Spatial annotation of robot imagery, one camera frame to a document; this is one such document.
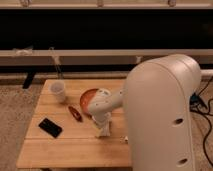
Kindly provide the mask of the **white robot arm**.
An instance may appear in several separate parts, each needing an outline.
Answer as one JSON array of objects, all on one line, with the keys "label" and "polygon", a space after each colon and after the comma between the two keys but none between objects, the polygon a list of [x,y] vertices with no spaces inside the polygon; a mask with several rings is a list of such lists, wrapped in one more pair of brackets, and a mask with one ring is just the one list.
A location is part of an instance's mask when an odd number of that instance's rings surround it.
[{"label": "white robot arm", "polygon": [[122,107],[133,171],[195,171],[190,97],[201,82],[191,57],[169,55],[137,65],[123,88],[92,101],[96,119]]}]

